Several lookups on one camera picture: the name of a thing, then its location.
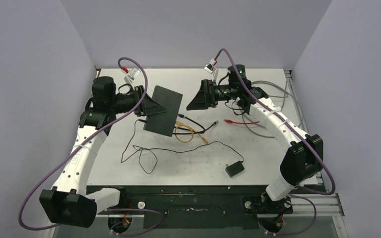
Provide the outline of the black network switch box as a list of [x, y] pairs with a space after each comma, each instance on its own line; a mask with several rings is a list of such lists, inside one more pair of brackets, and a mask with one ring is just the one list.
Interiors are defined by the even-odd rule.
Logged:
[[151, 114], [147, 116], [143, 130], [171, 137], [178, 117], [183, 95], [162, 86], [155, 86]]

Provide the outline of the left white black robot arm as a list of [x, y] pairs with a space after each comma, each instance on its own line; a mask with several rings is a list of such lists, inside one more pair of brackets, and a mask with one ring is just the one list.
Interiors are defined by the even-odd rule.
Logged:
[[110, 208], [123, 213], [128, 200], [116, 188], [103, 188], [87, 194], [87, 182], [98, 151], [107, 139], [118, 114], [134, 113], [138, 117], [166, 112], [166, 109], [146, 95], [142, 85], [127, 94], [117, 93], [113, 78], [95, 78], [92, 96], [81, 114], [77, 141], [72, 157], [49, 190], [42, 190], [39, 201], [55, 224], [88, 228], [98, 213]]

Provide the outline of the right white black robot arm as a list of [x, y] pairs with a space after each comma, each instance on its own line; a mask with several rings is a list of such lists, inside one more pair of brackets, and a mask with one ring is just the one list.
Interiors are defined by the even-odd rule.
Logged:
[[215, 108], [220, 101], [234, 100], [239, 109], [256, 119], [287, 150], [280, 164], [279, 176], [265, 190], [261, 207], [274, 212], [282, 199], [297, 186], [317, 174], [322, 166], [323, 141], [292, 123], [260, 87], [246, 78], [245, 66], [228, 67], [228, 84], [212, 79], [201, 81], [200, 89], [187, 105], [188, 111]]

